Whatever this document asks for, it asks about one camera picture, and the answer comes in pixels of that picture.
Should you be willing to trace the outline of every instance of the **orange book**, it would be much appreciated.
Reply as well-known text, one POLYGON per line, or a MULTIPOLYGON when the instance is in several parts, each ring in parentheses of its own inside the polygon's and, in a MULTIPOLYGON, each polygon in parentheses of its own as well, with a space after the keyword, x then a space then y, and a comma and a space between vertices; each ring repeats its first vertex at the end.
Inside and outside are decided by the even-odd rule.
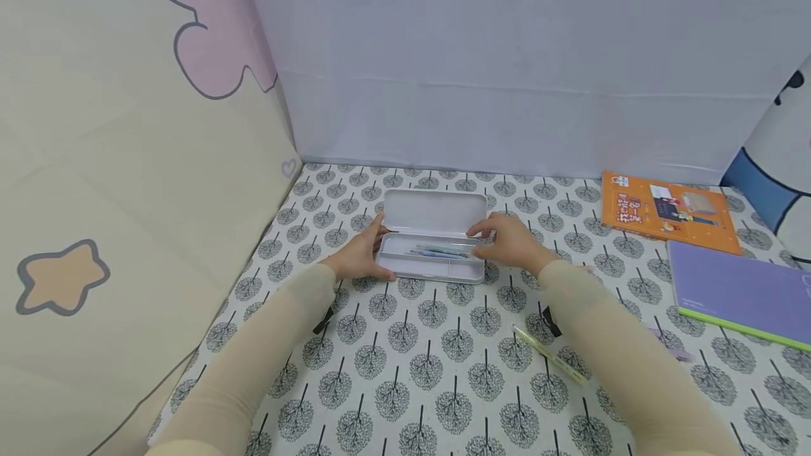
POLYGON ((724 194, 603 173, 603 223, 659 239, 742 254, 724 194))

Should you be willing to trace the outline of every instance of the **book cover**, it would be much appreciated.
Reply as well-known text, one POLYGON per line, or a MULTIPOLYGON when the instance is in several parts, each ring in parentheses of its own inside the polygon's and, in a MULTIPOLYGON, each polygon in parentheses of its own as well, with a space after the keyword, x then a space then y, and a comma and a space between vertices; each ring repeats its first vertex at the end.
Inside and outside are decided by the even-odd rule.
POLYGON ((667 242, 679 313, 811 351, 811 274, 667 242))
POLYGON ((603 223, 624 231, 742 254, 724 194, 603 173, 603 223))

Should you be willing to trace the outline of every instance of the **purple notebook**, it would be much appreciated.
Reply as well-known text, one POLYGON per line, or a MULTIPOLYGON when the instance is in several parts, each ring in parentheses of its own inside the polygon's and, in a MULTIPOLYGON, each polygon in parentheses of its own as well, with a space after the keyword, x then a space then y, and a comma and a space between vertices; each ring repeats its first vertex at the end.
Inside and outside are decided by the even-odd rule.
POLYGON ((811 272, 668 241, 679 313, 811 351, 811 272))

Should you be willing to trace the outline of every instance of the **pencil case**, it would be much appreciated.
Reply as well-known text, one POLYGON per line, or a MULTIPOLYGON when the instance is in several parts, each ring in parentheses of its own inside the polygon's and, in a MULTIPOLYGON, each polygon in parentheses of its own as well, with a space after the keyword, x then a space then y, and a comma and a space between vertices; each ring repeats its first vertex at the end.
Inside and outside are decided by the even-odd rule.
POLYGON ((411 255, 417 245, 454 248, 466 253, 480 244, 465 232, 487 217, 487 200, 463 191, 391 189, 384 194, 383 225, 391 232, 380 242, 377 263, 399 277, 459 284, 484 281, 478 258, 428 258, 411 255))

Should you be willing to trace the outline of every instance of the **arm sleeve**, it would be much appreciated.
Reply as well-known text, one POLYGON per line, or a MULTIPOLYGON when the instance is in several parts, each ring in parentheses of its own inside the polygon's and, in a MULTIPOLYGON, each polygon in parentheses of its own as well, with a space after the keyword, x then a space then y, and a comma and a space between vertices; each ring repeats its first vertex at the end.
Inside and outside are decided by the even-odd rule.
POLYGON ((597 279, 556 260, 538 280, 555 323, 599 377, 640 455, 740 454, 676 359, 597 279))
POLYGON ((333 285, 329 266, 315 265, 279 287, 208 366, 149 456, 166 454, 162 446, 172 441, 244 454, 258 406, 295 344, 324 317, 333 285))

